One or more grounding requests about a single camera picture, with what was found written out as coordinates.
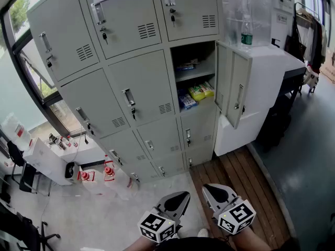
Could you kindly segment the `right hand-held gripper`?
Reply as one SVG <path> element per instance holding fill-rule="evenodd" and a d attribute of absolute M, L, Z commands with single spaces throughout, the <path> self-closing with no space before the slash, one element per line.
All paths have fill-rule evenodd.
<path fill-rule="evenodd" d="M 229 186 L 206 184 L 202 187 L 202 192 L 208 206 L 216 211 L 214 218 L 221 229 L 236 235 L 252 224 L 256 211 L 248 200 L 237 198 L 221 210 L 223 202 L 230 202 L 237 196 Z"/>

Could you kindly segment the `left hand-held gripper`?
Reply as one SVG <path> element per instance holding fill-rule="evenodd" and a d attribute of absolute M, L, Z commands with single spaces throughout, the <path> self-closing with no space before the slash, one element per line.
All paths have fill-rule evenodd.
<path fill-rule="evenodd" d="M 175 192 L 164 196 L 139 220 L 137 226 L 140 234 L 157 244 L 176 237 L 182 227 L 180 218 L 184 215 L 190 199 L 189 192 Z"/>

